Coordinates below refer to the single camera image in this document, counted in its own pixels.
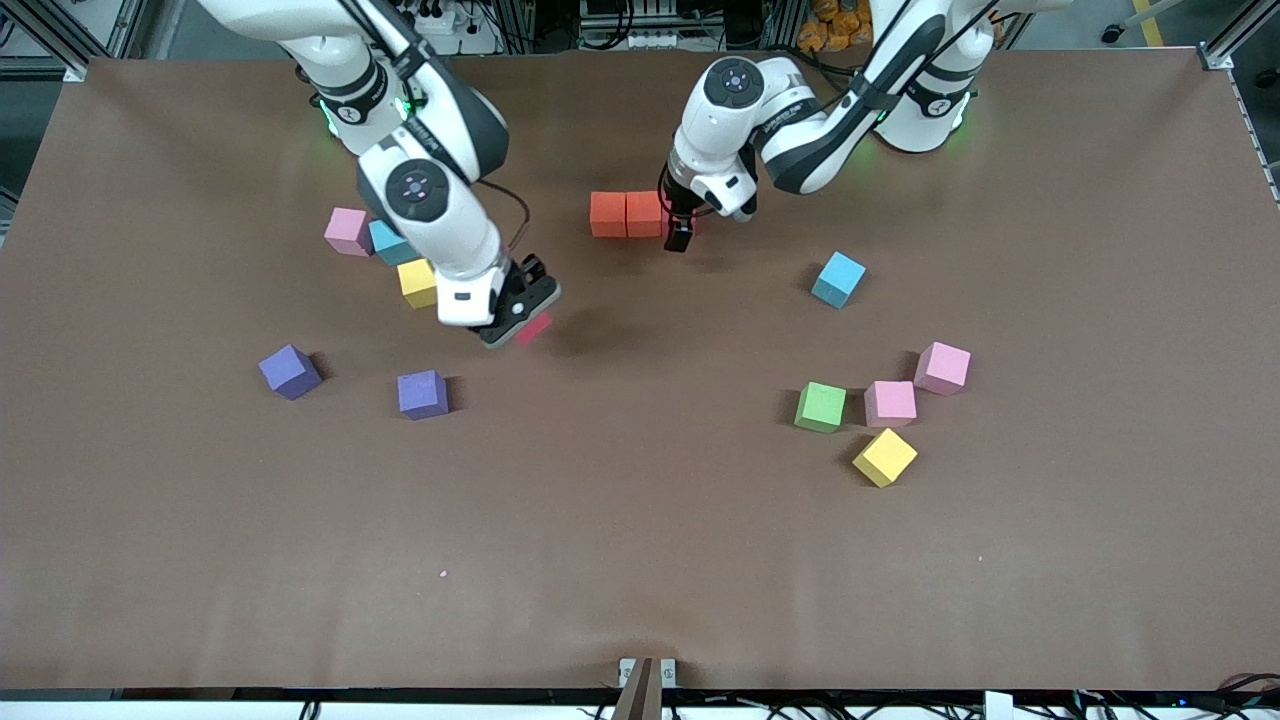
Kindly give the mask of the yellow foam cube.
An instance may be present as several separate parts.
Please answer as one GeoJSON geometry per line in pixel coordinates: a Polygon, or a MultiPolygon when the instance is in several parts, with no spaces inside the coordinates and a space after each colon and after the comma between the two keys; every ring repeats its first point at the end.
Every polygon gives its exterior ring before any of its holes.
{"type": "Polygon", "coordinates": [[[916,460],[918,451],[892,428],[883,429],[852,459],[852,466],[873,486],[893,484],[916,460]]]}
{"type": "Polygon", "coordinates": [[[415,310],[436,305],[438,286],[433,265],[425,258],[417,258],[396,266],[399,292],[415,310]]]}

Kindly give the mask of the blue foam cube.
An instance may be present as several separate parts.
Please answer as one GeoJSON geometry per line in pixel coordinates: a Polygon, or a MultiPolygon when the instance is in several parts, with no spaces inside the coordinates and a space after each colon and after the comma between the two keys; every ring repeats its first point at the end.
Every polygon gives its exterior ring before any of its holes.
{"type": "Polygon", "coordinates": [[[374,252],[388,266],[399,266],[419,259],[419,252],[385,222],[371,222],[369,231],[374,252]]]}
{"type": "Polygon", "coordinates": [[[867,268],[844,252],[835,251],[818,273],[812,295],[835,309],[847,305],[867,274],[867,268]]]}

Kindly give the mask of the purple foam cube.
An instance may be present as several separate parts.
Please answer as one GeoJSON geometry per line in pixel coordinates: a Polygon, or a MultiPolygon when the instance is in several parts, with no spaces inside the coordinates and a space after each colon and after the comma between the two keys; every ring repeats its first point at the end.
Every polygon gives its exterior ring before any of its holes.
{"type": "Polygon", "coordinates": [[[273,393],[296,401],[323,383],[311,357],[294,345],[285,345],[259,363],[273,393]]]}
{"type": "Polygon", "coordinates": [[[451,411],[445,378],[435,370],[398,375],[396,380],[399,413],[417,421],[451,411]]]}

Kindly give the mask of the black equipment rack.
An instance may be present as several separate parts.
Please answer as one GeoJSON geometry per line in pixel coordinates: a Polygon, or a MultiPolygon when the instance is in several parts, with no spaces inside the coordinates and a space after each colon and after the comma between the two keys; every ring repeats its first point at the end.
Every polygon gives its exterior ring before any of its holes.
{"type": "Polygon", "coordinates": [[[602,51],[756,51],[790,45],[810,0],[567,0],[570,28],[602,51]]]}

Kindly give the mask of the pink foam cube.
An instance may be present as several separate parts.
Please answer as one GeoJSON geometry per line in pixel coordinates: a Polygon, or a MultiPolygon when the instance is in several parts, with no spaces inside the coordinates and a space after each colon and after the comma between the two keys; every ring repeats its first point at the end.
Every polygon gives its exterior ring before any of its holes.
{"type": "Polygon", "coordinates": [[[867,427],[900,428],[918,419],[915,386],[910,380],[876,380],[864,393],[867,427]]]}
{"type": "Polygon", "coordinates": [[[369,258],[374,255],[370,223],[367,210],[334,208],[323,237],[339,254],[369,258]]]}
{"type": "Polygon", "coordinates": [[[913,384],[940,396],[952,396],[966,387],[972,354],[943,342],[932,342],[919,355],[913,384]]]}

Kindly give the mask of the green foam cube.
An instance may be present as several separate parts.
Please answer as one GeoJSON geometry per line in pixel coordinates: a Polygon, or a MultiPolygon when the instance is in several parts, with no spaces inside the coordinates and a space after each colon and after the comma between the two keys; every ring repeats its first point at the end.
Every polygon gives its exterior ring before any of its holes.
{"type": "Polygon", "coordinates": [[[794,425],[820,433],[835,433],[844,423],[846,401],[845,388],[808,382],[799,396],[794,425]]]}

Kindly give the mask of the orange snack bag pile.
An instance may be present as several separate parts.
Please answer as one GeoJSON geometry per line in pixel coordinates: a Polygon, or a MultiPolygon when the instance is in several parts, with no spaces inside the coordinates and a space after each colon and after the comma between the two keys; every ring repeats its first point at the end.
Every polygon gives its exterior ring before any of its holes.
{"type": "Polygon", "coordinates": [[[870,0],[806,0],[795,46],[804,53],[838,53],[870,46],[873,40],[870,0]]]}

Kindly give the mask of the white power strip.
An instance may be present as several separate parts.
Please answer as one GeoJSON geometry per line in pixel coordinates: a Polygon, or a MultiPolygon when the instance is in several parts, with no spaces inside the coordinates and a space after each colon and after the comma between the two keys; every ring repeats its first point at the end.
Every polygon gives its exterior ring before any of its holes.
{"type": "Polygon", "coordinates": [[[500,32],[479,0],[406,0],[403,9],[440,55],[494,55],[503,49],[500,32]]]}

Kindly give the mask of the brown paper table cover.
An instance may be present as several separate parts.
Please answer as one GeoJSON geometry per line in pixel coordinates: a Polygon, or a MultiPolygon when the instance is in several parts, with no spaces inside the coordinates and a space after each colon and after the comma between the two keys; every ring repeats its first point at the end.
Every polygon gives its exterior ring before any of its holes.
{"type": "Polygon", "coordinates": [[[500,350],[326,243],[355,161],[291,63],[65,86],[0,249],[0,687],[1280,673],[1280,209],[1228,74],[998,53],[934,152],[864,143],[685,254],[594,238],[707,63],[457,63],[563,288],[500,350]],[[867,268],[842,309],[835,251],[867,268]],[[966,387],[915,387],[878,488],[864,393],[936,341],[966,387]],[[296,401],[259,370],[285,345],[323,377],[296,401]],[[451,411],[413,421],[426,370],[451,411]],[[808,382],[847,391],[835,433],[794,425],[808,382]]]}

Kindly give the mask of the brown flat stick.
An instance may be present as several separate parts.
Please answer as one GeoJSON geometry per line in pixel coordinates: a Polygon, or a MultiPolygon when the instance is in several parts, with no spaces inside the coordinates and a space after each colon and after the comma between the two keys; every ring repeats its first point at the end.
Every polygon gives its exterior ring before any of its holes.
{"type": "Polygon", "coordinates": [[[609,720],[663,720],[664,675],[659,659],[635,659],[609,720]]]}

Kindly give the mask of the silver metal bracket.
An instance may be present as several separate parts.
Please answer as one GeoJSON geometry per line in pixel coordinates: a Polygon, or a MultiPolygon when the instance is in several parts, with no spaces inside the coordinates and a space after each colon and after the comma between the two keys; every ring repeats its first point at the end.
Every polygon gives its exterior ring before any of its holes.
{"type": "MultiPolygon", "coordinates": [[[[632,670],[637,666],[639,660],[634,657],[621,659],[618,661],[618,678],[616,685],[621,689],[625,687],[626,682],[630,679],[632,670]]],[[[677,689],[677,662],[675,659],[662,659],[660,661],[654,661],[654,674],[660,674],[662,687],[664,689],[677,689]]]]}

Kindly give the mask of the aluminium frame profile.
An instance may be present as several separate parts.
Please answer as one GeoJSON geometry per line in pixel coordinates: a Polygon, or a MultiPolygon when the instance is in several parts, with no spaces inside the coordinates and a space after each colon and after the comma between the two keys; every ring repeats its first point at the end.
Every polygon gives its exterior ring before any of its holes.
{"type": "Polygon", "coordinates": [[[1256,132],[1251,114],[1242,96],[1239,83],[1235,81],[1233,53],[1236,51],[1256,31],[1280,12],[1280,0],[1245,0],[1230,17],[1226,24],[1208,41],[1199,41],[1196,45],[1196,54],[1203,70],[1224,70],[1231,83],[1231,91],[1239,106],[1245,128],[1251,137],[1253,150],[1262,167],[1263,177],[1268,191],[1280,209],[1280,183],[1276,181],[1274,168],[1280,167],[1280,161],[1270,161],[1265,154],[1260,137],[1256,132]]]}
{"type": "Polygon", "coordinates": [[[0,0],[0,79],[82,82],[128,55],[151,0],[0,0]]]}

